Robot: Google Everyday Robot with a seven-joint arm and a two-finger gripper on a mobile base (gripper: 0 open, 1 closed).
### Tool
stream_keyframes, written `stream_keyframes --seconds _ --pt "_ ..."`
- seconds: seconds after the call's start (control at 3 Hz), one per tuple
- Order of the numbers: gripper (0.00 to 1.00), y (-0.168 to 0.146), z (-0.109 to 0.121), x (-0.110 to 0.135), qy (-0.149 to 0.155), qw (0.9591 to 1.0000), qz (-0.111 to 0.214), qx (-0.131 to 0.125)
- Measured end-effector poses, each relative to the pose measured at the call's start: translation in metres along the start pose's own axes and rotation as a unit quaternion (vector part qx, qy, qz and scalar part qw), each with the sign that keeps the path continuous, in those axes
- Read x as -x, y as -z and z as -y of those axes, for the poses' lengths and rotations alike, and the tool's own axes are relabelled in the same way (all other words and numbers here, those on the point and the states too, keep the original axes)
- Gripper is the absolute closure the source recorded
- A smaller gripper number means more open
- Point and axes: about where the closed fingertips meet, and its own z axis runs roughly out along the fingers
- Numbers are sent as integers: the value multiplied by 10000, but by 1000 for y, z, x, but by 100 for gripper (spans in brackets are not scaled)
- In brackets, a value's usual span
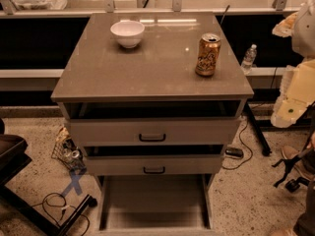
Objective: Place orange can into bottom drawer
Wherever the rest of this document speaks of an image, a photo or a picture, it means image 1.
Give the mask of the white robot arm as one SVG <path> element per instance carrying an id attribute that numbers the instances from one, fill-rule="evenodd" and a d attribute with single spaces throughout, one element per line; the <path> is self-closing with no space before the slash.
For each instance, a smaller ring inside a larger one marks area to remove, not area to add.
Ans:
<path id="1" fill-rule="evenodd" d="M 296 67 L 285 68 L 271 117 L 273 126 L 287 128 L 315 102 L 315 0 L 275 25 L 272 34 L 290 36 L 292 50 L 303 57 Z"/>

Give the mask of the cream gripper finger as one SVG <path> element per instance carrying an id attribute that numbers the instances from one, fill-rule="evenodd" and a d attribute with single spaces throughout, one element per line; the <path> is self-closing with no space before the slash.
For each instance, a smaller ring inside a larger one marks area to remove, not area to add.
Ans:
<path id="1" fill-rule="evenodd" d="M 293 35 L 294 23 L 297 13 L 294 12 L 285 19 L 276 24 L 272 30 L 272 34 L 279 37 L 290 37 Z"/>

